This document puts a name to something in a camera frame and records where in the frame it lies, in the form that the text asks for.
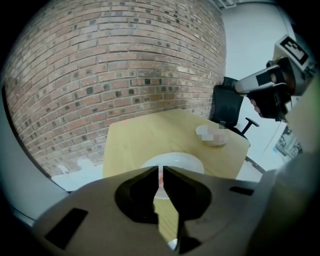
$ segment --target wooden table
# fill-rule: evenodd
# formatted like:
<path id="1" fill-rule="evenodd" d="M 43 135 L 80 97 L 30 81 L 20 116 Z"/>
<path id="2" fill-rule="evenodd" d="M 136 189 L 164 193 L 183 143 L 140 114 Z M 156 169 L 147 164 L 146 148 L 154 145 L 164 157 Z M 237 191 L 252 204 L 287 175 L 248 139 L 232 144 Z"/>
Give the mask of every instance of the wooden table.
<path id="1" fill-rule="evenodd" d="M 103 177 L 135 169 L 150 158 L 170 152 L 184 152 L 201 160 L 204 173 L 235 179 L 245 160 L 249 142 L 229 132 L 224 146 L 206 146 L 196 136 L 196 128 L 218 124 L 182 109 L 139 116 L 110 125 L 103 161 Z M 155 199 L 159 231 L 167 242 L 177 238 L 178 213 L 170 200 Z"/>

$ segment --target white bowl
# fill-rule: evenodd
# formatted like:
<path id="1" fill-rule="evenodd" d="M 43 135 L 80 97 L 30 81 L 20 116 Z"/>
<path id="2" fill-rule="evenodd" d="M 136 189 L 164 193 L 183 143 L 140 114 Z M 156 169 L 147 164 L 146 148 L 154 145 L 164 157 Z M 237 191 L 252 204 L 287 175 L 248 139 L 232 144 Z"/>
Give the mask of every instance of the white bowl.
<path id="1" fill-rule="evenodd" d="M 195 156 L 187 153 L 172 152 L 166 154 L 157 155 L 148 161 L 146 161 L 141 168 L 159 166 L 159 189 L 156 192 L 154 198 L 157 199 L 169 199 L 162 181 L 163 167 L 172 166 L 192 171 L 199 174 L 205 173 L 205 168 L 202 162 Z"/>

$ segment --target small white plate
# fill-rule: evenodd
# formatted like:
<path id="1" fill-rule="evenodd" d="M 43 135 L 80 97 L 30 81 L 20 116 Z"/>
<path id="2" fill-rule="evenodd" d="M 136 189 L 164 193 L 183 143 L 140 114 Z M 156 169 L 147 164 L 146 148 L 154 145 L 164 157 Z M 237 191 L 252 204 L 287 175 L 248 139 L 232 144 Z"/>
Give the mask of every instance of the small white plate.
<path id="1" fill-rule="evenodd" d="M 229 130 L 200 125 L 195 129 L 196 136 L 207 146 L 222 146 L 229 140 Z"/>
<path id="2" fill-rule="evenodd" d="M 202 162 L 195 156 L 187 153 L 172 152 L 157 155 L 146 161 L 141 168 L 159 166 L 159 189 L 155 194 L 157 199 L 169 199 L 163 182 L 164 166 L 178 167 L 199 174 L 205 173 L 205 168 Z"/>

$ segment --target black office chair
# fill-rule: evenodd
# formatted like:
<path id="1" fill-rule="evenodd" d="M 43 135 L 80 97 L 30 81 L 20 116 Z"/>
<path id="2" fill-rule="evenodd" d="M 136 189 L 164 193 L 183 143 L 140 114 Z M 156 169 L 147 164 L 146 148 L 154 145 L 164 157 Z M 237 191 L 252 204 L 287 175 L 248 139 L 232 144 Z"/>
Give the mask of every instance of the black office chair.
<path id="1" fill-rule="evenodd" d="M 245 119 L 248 120 L 248 124 L 243 129 L 243 131 L 240 131 L 237 128 L 235 128 L 238 122 L 240 108 L 244 98 L 234 92 L 234 81 L 231 80 L 234 79 L 225 77 L 222 85 L 216 85 L 213 88 L 213 99 L 210 120 L 215 123 L 222 124 L 227 129 L 246 138 L 245 132 L 249 129 L 249 127 L 251 125 L 259 127 L 259 124 L 257 124 L 250 118 L 246 117 Z"/>

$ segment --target brick wall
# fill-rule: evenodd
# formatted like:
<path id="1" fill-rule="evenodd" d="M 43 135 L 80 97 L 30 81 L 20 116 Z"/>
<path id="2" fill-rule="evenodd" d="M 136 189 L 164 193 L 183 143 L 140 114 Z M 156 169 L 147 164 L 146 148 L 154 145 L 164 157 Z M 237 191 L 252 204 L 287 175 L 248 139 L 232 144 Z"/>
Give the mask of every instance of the brick wall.
<path id="1" fill-rule="evenodd" d="M 52 1 L 2 73 L 12 121 L 51 176 L 101 164 L 114 122 L 174 108 L 208 117 L 225 41 L 206 0 Z"/>

